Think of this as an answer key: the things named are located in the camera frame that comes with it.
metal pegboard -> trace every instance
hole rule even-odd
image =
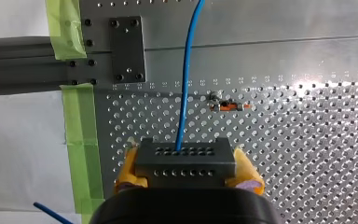
[[[185,45],[194,0],[81,0],[87,52],[110,50],[109,19],[143,18],[146,49]],[[358,36],[358,0],[206,0],[195,46]]]
[[[105,197],[129,137],[175,140],[183,51],[145,57],[150,82],[97,85]],[[358,39],[194,49],[190,74],[185,141],[243,147],[286,223],[358,223]],[[252,109],[211,112],[216,90]]]

bolt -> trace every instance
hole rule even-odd
[[[144,74],[140,73],[135,76],[136,79],[142,79],[144,77]]]
[[[97,62],[95,62],[94,60],[89,60],[89,66],[94,66],[95,64],[97,64]]]
[[[91,26],[92,25],[92,21],[90,19],[85,19],[84,20],[84,24],[87,26]]]
[[[115,28],[118,28],[118,26],[120,26],[120,23],[118,21],[112,21],[110,24]]]
[[[76,66],[77,66],[77,62],[71,61],[71,62],[69,62],[69,66],[71,66],[71,67],[76,67]]]
[[[96,85],[97,84],[97,79],[92,78],[89,83],[91,83],[92,85]]]
[[[138,20],[131,21],[131,26],[139,26],[139,21]]]
[[[116,76],[116,79],[119,80],[119,81],[121,81],[121,80],[124,79],[124,76],[123,76],[123,75],[117,75],[117,76]]]
[[[93,40],[87,40],[86,45],[89,46],[89,47],[92,47],[92,46],[94,46],[94,41]]]

green tape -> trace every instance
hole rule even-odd
[[[61,86],[75,210],[89,223],[104,201],[91,84]]]
[[[87,58],[79,0],[46,0],[48,29],[57,60]]]

blue cable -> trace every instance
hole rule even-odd
[[[188,71],[190,68],[190,55],[191,46],[193,45],[194,33],[196,31],[197,21],[199,19],[202,7],[205,4],[205,0],[199,0],[196,9],[194,10],[193,17],[191,18],[190,26],[188,27],[185,59],[183,64],[183,81],[182,81],[182,103],[180,108],[180,119],[178,134],[176,136],[175,150],[179,151],[182,147],[183,134],[186,125],[186,112],[187,112],[187,96],[188,96]]]
[[[61,222],[62,224],[73,224],[72,222],[68,221],[66,218],[51,211],[49,208],[47,208],[45,205],[41,203],[34,203],[34,206],[39,208],[40,210],[42,210],[42,212],[45,212],[49,216],[54,217],[57,221]]]

small electronic component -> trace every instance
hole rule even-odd
[[[210,109],[214,112],[219,111],[243,111],[251,108],[250,105],[235,102],[232,99],[222,100],[221,91],[213,91],[210,95]]]

